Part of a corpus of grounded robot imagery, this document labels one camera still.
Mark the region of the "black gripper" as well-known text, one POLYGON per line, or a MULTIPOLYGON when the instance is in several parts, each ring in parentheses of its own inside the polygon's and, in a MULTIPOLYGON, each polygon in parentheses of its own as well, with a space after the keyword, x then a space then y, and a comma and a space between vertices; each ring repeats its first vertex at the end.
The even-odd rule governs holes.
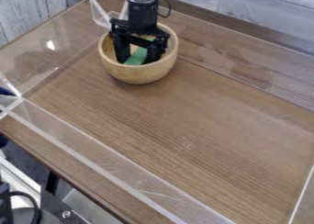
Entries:
POLYGON ((127 0, 127 17, 112 18, 112 43, 116 60, 129 57, 129 45, 147 48, 145 62, 156 62, 167 48, 169 33, 157 27, 157 0, 127 0))

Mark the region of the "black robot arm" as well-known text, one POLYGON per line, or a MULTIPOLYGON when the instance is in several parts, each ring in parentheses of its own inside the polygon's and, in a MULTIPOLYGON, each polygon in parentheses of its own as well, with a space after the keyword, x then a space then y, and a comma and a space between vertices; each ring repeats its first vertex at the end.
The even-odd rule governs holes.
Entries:
POLYGON ((159 0, 127 0, 127 19, 111 19, 115 57, 124 63, 131 57, 129 45, 145 48, 144 63, 156 62, 165 53, 171 34, 157 27, 159 0))

